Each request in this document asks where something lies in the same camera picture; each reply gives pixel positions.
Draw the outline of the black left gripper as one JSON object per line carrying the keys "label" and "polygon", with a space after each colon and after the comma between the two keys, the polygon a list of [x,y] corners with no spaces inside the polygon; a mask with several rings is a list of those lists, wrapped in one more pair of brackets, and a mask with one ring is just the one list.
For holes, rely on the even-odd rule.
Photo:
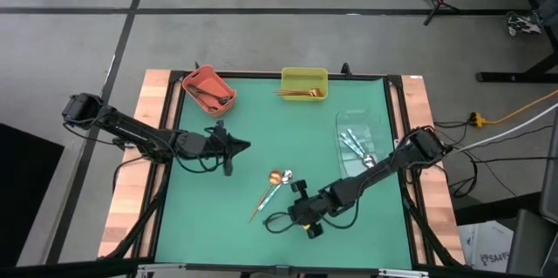
{"label": "black left gripper", "polygon": [[[227,131],[224,127],[224,121],[218,120],[214,126],[205,127],[204,131],[208,134],[207,142],[215,158],[215,165],[212,167],[206,167],[205,163],[201,161],[204,172],[213,172],[219,165],[222,165],[224,175],[230,177],[232,175],[232,157],[230,147],[226,141]],[[250,142],[242,139],[232,138],[231,141],[235,144],[232,146],[233,153],[241,153],[251,145]]]}

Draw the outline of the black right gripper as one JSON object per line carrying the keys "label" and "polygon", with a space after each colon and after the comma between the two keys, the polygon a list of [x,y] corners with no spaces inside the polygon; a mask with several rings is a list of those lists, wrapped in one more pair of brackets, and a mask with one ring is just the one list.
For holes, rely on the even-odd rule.
{"label": "black right gripper", "polygon": [[288,208],[288,214],[294,225],[301,226],[310,239],[315,239],[323,233],[319,223],[322,217],[332,208],[329,186],[318,190],[318,194],[309,196],[305,180],[297,180],[291,184],[294,193],[300,193],[300,198]]}

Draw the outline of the orange plastic bin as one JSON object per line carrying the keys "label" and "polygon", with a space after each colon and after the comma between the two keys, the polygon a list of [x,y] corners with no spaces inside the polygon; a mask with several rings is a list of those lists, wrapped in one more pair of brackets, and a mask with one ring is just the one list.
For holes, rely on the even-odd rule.
{"label": "orange plastic bin", "polygon": [[[236,102],[233,90],[215,71],[211,64],[204,64],[189,73],[181,83],[182,89],[210,117],[219,118],[231,110]],[[219,108],[217,112],[207,112],[194,97],[200,96],[208,103]]]}

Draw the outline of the yellow-green plastic bin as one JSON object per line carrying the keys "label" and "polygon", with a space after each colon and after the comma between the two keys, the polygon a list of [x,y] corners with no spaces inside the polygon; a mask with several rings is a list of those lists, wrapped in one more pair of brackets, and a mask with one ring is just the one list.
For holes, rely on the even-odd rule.
{"label": "yellow-green plastic bin", "polygon": [[323,101],[328,95],[328,71],[318,67],[284,67],[280,93],[290,101]]}

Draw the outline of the clear plastic bin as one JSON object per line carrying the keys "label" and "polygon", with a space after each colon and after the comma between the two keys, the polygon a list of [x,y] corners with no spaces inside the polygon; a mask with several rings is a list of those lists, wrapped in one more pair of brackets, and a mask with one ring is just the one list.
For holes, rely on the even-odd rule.
{"label": "clear plastic bin", "polygon": [[339,112],[336,115],[337,156],[341,176],[349,178],[369,169],[362,160],[343,143],[340,134],[350,128],[362,146],[374,158],[376,164],[393,151],[394,143],[388,118],[370,109],[356,109]]}

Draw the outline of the white cardboard box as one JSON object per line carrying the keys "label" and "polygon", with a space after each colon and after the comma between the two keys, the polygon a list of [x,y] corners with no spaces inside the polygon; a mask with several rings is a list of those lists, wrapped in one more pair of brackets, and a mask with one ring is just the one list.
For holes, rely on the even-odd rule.
{"label": "white cardboard box", "polygon": [[497,221],[458,226],[466,265],[505,273],[514,232]]}

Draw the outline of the black panel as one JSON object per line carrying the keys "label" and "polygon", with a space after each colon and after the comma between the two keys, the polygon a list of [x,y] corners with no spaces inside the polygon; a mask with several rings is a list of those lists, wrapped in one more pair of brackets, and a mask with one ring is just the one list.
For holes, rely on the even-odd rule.
{"label": "black panel", "polygon": [[0,268],[17,265],[63,150],[0,124]]}

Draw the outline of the dark grey chair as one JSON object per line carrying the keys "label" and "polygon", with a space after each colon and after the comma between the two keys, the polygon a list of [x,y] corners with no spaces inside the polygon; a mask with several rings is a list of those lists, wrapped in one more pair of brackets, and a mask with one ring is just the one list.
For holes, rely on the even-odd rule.
{"label": "dark grey chair", "polygon": [[558,112],[548,157],[536,209],[518,212],[508,274],[558,278]]}

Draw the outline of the person's shoe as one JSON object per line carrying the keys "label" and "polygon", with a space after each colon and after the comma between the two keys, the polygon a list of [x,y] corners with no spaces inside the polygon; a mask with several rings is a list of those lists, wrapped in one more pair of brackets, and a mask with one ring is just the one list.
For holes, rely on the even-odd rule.
{"label": "person's shoe", "polygon": [[528,17],[523,17],[516,12],[509,11],[506,14],[507,31],[511,37],[518,34],[541,34],[541,27],[537,23],[532,23]]}

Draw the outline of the person's leg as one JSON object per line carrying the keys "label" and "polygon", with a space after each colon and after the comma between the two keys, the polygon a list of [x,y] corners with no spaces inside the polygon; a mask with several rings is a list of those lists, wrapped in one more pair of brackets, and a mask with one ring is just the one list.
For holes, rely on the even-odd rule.
{"label": "person's leg", "polygon": [[544,26],[558,24],[558,5],[542,5],[534,10],[534,14],[538,17],[539,23]]}

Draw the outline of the black desk frame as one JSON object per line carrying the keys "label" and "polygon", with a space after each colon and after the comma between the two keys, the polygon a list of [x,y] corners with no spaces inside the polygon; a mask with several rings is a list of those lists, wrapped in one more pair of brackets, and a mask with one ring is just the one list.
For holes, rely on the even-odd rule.
{"label": "black desk frame", "polygon": [[[538,8],[537,0],[527,0],[532,8]],[[504,10],[460,10],[457,15],[448,12],[438,12],[435,16],[499,16]],[[558,84],[558,73],[550,73],[558,67],[558,38],[553,31],[546,27],[544,29],[553,51],[523,72],[490,72],[480,71],[475,73],[475,78],[480,83],[525,83],[525,84]]]}

